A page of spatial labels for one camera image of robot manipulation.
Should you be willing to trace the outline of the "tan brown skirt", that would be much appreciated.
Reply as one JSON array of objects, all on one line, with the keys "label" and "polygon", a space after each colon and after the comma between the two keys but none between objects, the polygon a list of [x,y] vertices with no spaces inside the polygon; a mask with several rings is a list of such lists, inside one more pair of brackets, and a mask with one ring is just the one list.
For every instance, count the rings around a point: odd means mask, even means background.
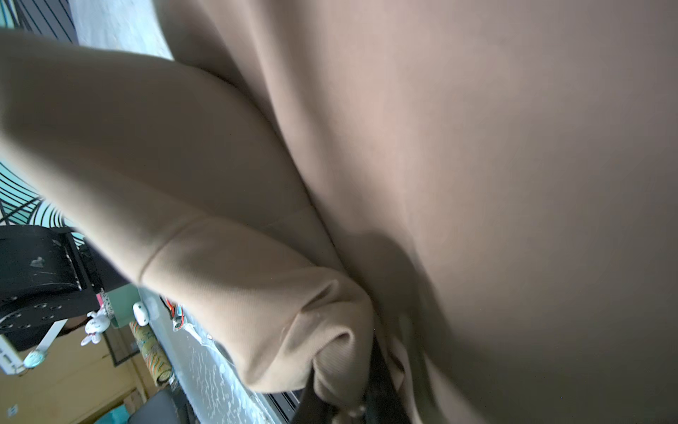
[{"label": "tan brown skirt", "polygon": [[677,419],[674,1],[157,1],[171,59],[1,33],[1,157],[251,390]]}]

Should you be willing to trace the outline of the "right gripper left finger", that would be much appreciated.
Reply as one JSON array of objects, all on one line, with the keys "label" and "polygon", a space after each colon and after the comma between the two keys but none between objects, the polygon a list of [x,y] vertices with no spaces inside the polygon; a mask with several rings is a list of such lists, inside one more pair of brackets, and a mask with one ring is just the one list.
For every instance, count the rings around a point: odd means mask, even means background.
[{"label": "right gripper left finger", "polygon": [[333,422],[333,407],[323,401],[314,390],[314,376],[315,373],[312,370],[290,424],[331,424]]}]

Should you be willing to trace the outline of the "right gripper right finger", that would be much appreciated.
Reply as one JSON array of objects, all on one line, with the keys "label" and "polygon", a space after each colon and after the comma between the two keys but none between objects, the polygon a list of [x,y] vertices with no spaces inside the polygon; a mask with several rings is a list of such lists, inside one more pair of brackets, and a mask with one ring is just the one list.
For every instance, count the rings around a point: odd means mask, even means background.
[{"label": "right gripper right finger", "polygon": [[410,424],[411,421],[397,395],[377,339],[370,358],[369,379],[365,391],[366,424]]}]

